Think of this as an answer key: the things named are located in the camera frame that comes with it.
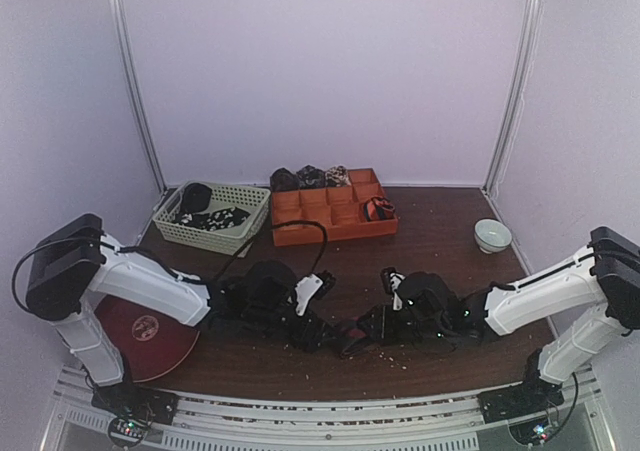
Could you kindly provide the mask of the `red navy striped tie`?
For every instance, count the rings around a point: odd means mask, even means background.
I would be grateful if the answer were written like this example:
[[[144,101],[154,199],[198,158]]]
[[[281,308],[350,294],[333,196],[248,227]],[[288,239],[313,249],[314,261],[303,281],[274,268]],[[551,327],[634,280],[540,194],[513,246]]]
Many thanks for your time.
[[[356,356],[375,344],[363,331],[356,320],[347,319],[337,323],[334,328],[333,348],[341,359]]]

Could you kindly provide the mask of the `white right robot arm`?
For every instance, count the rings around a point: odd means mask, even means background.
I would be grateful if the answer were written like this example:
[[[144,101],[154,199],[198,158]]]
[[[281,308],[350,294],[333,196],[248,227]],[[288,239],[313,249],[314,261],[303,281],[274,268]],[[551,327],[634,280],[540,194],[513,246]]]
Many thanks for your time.
[[[592,230],[589,243],[557,265],[520,281],[492,282],[464,298],[434,273],[402,275],[387,268],[381,277],[391,303],[355,322],[365,339],[380,345],[479,345],[585,306],[569,329],[530,355],[524,380],[512,394],[513,404],[526,413],[611,341],[639,327],[639,247],[606,226]]]

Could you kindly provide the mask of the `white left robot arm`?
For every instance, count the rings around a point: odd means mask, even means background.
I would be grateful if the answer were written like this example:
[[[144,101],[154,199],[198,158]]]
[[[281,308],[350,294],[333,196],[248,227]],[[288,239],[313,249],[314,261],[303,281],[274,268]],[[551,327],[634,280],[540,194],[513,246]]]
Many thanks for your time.
[[[144,404],[133,384],[173,372],[206,334],[284,336],[317,351],[335,333],[310,304],[334,283],[329,272],[299,277],[277,260],[241,276],[225,268],[212,278],[186,274],[148,249],[123,246],[85,214],[26,253],[10,285],[17,306],[51,324],[106,400],[133,415]]]

